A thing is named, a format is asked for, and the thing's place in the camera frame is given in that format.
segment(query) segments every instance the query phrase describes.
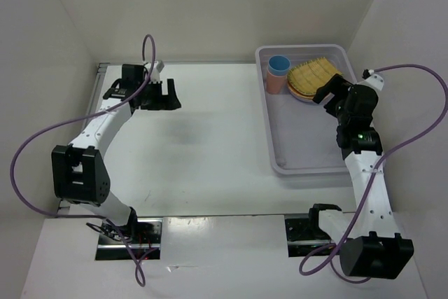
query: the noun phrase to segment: stacked dishes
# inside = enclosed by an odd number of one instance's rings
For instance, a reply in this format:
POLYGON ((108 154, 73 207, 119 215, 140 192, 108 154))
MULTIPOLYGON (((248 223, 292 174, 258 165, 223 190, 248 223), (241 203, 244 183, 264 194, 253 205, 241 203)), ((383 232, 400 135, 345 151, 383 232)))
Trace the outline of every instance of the stacked dishes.
POLYGON ((325 85, 337 70, 325 57, 299 64, 288 72, 288 90, 302 102, 312 103, 316 90, 325 85))

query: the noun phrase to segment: white backdrop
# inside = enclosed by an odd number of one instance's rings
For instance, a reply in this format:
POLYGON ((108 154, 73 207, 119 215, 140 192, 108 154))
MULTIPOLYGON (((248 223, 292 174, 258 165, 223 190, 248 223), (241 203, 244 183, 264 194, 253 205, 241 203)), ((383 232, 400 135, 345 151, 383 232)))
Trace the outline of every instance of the white backdrop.
MULTIPOLYGON (((85 113, 95 64, 59 0, 0 0, 0 297, 18 298, 43 217, 24 206, 8 170, 39 129, 85 113)), ((56 210, 50 154, 80 125, 38 138, 17 162, 17 183, 40 208, 56 210)))
POLYGON ((139 60, 151 32, 165 60, 253 60, 257 47, 349 47, 371 0, 62 0, 96 61, 139 60))
MULTIPOLYGON (((375 0, 349 57, 365 67, 420 63, 448 81, 448 0, 375 0)), ((384 73, 375 125, 386 149, 428 127, 443 107, 443 91, 429 74, 412 69, 384 73)), ((415 245, 429 298, 445 298, 447 284, 448 118, 428 136, 388 160, 386 182, 394 211, 415 245)))

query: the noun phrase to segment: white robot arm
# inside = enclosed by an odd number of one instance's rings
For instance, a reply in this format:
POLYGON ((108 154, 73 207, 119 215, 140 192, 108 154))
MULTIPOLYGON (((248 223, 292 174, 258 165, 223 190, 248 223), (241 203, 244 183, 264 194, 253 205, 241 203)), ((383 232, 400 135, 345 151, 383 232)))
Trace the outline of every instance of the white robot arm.
MULTIPOLYGON (((325 109, 338 119, 337 144, 350 173, 356 206, 383 154, 381 140, 372 126, 372 112, 384 81, 373 71, 365 71, 363 77, 365 81, 352 85, 335 75, 314 98, 319 103, 329 93, 334 94, 325 109)), ((349 239, 339 251, 339 259, 346 276, 395 279, 412 257, 414 247, 410 239, 401 238, 393 217, 383 165, 375 173, 373 186, 349 239)), ((315 204, 309 217, 334 242, 340 242, 351 220, 332 204, 315 204)))
MULTIPOLYGON (((167 79, 168 95, 162 95, 160 72, 163 67, 163 62, 157 61, 150 83, 135 99, 92 119, 68 146, 56 146, 51 155, 56 196, 108 218, 125 232, 134 232, 131 227, 136 225, 137 214, 110 191, 111 181, 103 157, 136 109, 175 110, 181 107, 173 79, 167 79)), ((143 83, 144 74, 144 66, 122 65, 122 77, 103 96, 98 111, 107 110, 129 97, 143 83)))

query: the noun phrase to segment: white plastic tray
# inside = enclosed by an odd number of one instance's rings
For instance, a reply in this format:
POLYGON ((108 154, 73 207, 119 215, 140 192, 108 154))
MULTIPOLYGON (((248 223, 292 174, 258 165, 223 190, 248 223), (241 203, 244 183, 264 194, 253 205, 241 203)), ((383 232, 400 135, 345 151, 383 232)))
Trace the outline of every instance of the white plastic tray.
POLYGON ((326 57, 348 81, 355 83, 345 50, 338 45, 263 46, 256 50, 255 59, 274 170, 287 175, 347 172, 336 144, 336 118, 327 114, 322 105, 297 100, 286 86, 278 95, 265 91, 267 62, 274 55, 285 55, 292 67, 326 57))

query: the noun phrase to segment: purple cable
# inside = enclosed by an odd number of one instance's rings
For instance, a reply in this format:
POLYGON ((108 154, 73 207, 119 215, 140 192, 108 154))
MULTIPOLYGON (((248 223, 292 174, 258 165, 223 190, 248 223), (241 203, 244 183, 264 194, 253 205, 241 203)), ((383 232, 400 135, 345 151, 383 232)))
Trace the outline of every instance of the purple cable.
MULTIPOLYGON (((417 68, 417 69, 421 69, 424 71, 427 71, 428 73, 430 73, 431 75, 433 75, 437 81, 439 81, 440 85, 443 88, 444 91, 444 95, 445 95, 445 105, 444 108, 442 110, 442 113, 440 114, 440 116, 435 120, 435 122, 433 124, 431 124, 426 130, 424 130, 423 132, 420 132, 418 135, 412 137, 411 139, 408 139, 407 141, 402 142, 401 144, 398 144, 397 146, 393 147, 391 150, 385 152, 385 154, 383 154, 382 157, 380 157, 380 159, 377 161, 377 163, 375 164, 374 168, 373 168, 373 173, 371 173, 369 181, 367 183, 367 187, 364 191, 363 197, 361 198, 361 201, 359 202, 358 208, 355 211, 355 214, 353 215, 353 218, 349 224, 349 226, 347 227, 347 230, 345 231, 345 233, 342 235, 341 240, 339 241, 339 243, 337 243, 337 245, 335 246, 335 248, 331 251, 330 255, 328 255, 328 257, 318 266, 316 266, 314 269, 310 270, 310 271, 304 271, 303 267, 305 265, 305 263, 307 262, 308 258, 310 258, 311 256, 313 256, 314 254, 324 250, 323 247, 319 247, 313 251, 311 251, 310 253, 308 253, 308 255, 305 256, 305 258, 303 258, 302 262, 300 262, 300 266, 299 266, 299 272, 301 275, 303 276, 309 276, 311 274, 315 274, 317 272, 319 272, 320 270, 322 270, 328 263, 332 262, 332 259, 336 256, 337 252, 341 249, 341 246, 343 245, 343 243, 346 241, 346 239, 348 238, 348 236, 350 235, 351 230, 353 229, 353 227, 355 226, 356 221, 358 220, 359 215, 361 214, 361 210, 364 207, 365 201, 368 198, 370 189, 372 188, 373 185, 373 180, 375 179, 375 171, 379 168, 379 166, 385 161, 385 159, 387 159, 387 157, 389 157, 390 155, 392 155, 393 153, 395 153, 396 151, 402 149, 403 147, 405 147, 406 145, 409 145, 410 143, 416 141, 417 139, 422 138, 423 136, 426 136, 429 132, 431 132, 432 130, 434 130, 434 128, 440 124, 440 122, 443 120, 443 118, 445 117, 445 115, 447 114, 448 111, 448 87, 447 84, 443 81, 443 78, 437 74, 435 71, 433 71, 432 69, 429 69, 428 67, 425 66, 421 66, 419 64, 398 64, 396 66, 390 66, 390 67, 384 67, 384 68, 379 68, 376 69, 375 72, 382 72, 382 71, 387 71, 387 70, 392 70, 392 69, 399 69, 399 68, 417 68)), ((344 278, 342 275, 340 275, 338 272, 336 272, 336 274, 343 279, 344 281, 348 281, 348 282, 353 282, 350 279, 346 279, 344 278)))
MULTIPOLYGON (((336 246, 335 243, 329 243, 329 244, 320 246, 319 248, 316 248, 316 249, 314 249, 313 251, 311 251, 310 253, 308 253, 308 254, 305 256, 304 261, 306 262, 306 261, 308 260, 308 258, 314 256, 316 253, 319 253, 319 252, 321 252, 321 251, 325 251, 326 249, 329 249, 329 248, 334 248, 335 246, 336 246)), ((363 284, 363 283, 365 283, 365 282, 367 282, 367 281, 370 280, 370 278, 364 278, 364 279, 361 279, 361 280, 352 280, 352 279, 348 279, 348 278, 344 277, 342 274, 340 274, 340 273, 336 270, 335 265, 333 264, 333 260, 330 261, 330 265, 331 265, 332 270, 335 272, 335 274, 336 274, 340 279, 342 279, 343 281, 346 281, 347 283, 350 283, 350 284, 363 284)))
POLYGON ((140 87, 132 95, 130 95, 124 101, 122 101, 122 102, 112 106, 111 108, 109 108, 107 110, 96 112, 96 113, 92 113, 90 115, 83 116, 83 117, 77 117, 77 118, 73 118, 73 119, 70 119, 70 120, 66 120, 64 122, 60 122, 60 123, 57 123, 57 124, 45 127, 44 129, 36 132, 35 134, 31 135, 27 140, 25 140, 22 145, 19 146, 19 149, 17 149, 17 151, 15 152, 15 154, 13 156, 13 159, 11 160, 11 164, 10 164, 10 168, 9 168, 9 177, 10 177, 11 185, 13 186, 13 190, 14 190, 15 194, 19 197, 20 201, 22 201, 28 208, 30 208, 31 210, 35 211, 36 213, 39 213, 39 214, 42 214, 42 215, 45 215, 45 216, 49 216, 49 217, 55 217, 55 218, 99 218, 99 219, 105 220, 107 223, 109 223, 113 227, 113 229, 118 233, 118 235, 120 236, 123 244, 126 246, 127 252, 131 256, 132 260, 134 261, 135 268, 136 268, 136 270, 135 270, 136 277, 135 278, 136 278, 137 283, 141 287, 144 287, 146 285, 145 275, 144 275, 144 272, 143 272, 143 270, 141 269, 141 266, 140 266, 141 260, 137 260, 136 256, 132 252, 131 247, 129 246, 127 240, 125 239, 125 236, 121 233, 121 230, 120 230, 120 228, 118 226, 116 226, 109 219, 107 219, 107 218, 105 218, 103 216, 100 216, 100 215, 61 215, 61 214, 52 213, 51 211, 46 211, 46 210, 42 210, 42 209, 39 209, 39 208, 35 207, 30 202, 28 202, 27 199, 25 199, 25 197, 22 195, 22 193, 20 192, 20 190, 19 190, 19 188, 17 186, 17 182, 15 180, 15 165, 17 164, 17 160, 19 158, 19 155, 25 149, 25 147, 27 147, 27 145, 30 142, 32 142, 35 138, 41 136, 42 134, 44 134, 44 133, 46 133, 48 131, 51 131, 53 129, 56 129, 58 127, 61 127, 61 126, 65 126, 65 125, 68 125, 68 124, 80 122, 80 121, 85 120, 85 119, 91 119, 91 118, 100 117, 100 116, 102 116, 102 115, 104 115, 106 113, 109 113, 111 111, 114 111, 114 110, 120 108, 121 106, 125 105, 126 103, 128 103, 129 101, 134 99, 146 87, 146 85, 149 83, 149 80, 151 79, 151 74, 153 73, 153 69, 154 69, 154 63, 155 63, 155 42, 154 42, 153 36, 150 35, 150 34, 145 35, 145 38, 143 39, 143 46, 141 48, 142 59, 143 59, 143 63, 146 64, 145 47, 146 47, 146 41, 148 39, 150 39, 151 45, 152 45, 152 48, 153 48, 153 56, 151 57, 151 66, 150 66, 149 71, 145 70, 145 72, 146 72, 145 80, 143 81, 143 83, 140 85, 140 87), (137 273, 139 273, 141 275, 141 281, 137 277, 137 273))
MULTIPOLYGON (((152 253, 152 252, 154 252, 156 250, 158 250, 158 248, 149 248, 149 250, 147 250, 147 252, 145 252, 143 254, 143 256, 139 258, 139 260, 138 260, 139 265, 147 257, 147 255, 149 255, 150 253, 152 253)), ((139 278, 138 269, 135 268, 135 279, 138 279, 138 278, 139 278)))

